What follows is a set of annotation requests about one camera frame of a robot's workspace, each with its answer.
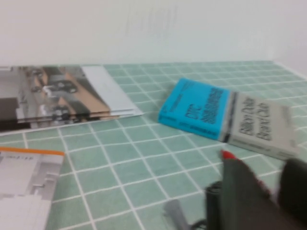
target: photo on magazine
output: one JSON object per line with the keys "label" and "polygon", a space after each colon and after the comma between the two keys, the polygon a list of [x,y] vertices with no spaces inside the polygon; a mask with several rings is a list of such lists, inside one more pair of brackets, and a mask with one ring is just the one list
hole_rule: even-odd
{"label": "photo on magazine", "polygon": [[65,121],[110,116],[110,106],[80,66],[0,68],[0,121]]}

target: billion dollar brand club book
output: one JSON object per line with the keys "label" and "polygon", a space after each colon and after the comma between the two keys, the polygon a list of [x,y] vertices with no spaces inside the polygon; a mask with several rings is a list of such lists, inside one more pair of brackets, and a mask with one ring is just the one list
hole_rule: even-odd
{"label": "billion dollar brand club book", "polygon": [[193,80],[179,80],[158,121],[281,160],[298,154],[290,107]]}
{"label": "billion dollar brand club book", "polygon": [[0,229],[44,230],[64,153],[0,147]]}

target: white wall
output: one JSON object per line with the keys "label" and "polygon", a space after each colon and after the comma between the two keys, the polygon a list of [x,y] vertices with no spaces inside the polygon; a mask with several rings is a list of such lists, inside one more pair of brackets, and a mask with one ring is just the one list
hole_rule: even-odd
{"label": "white wall", "polygon": [[278,47],[274,59],[292,71],[307,76],[307,2],[295,0],[283,15],[287,41]]}
{"label": "white wall", "polygon": [[283,14],[296,2],[5,0],[0,65],[271,59],[293,38]]}

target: stack of magazines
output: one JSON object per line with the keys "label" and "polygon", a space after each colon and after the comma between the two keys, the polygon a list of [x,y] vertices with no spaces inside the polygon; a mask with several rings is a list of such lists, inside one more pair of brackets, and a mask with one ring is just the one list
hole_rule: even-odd
{"label": "stack of magazines", "polygon": [[0,132],[142,114],[102,66],[0,68]]}

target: book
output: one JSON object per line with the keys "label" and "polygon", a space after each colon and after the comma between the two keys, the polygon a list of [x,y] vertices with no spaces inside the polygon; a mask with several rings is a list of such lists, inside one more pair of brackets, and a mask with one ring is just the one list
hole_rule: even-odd
{"label": "book", "polygon": [[179,80],[158,121],[281,160],[298,155],[289,106],[193,80]]}
{"label": "book", "polygon": [[0,229],[44,230],[64,153],[0,147]]}
{"label": "book", "polygon": [[137,107],[102,66],[0,68],[0,122],[132,115]]}

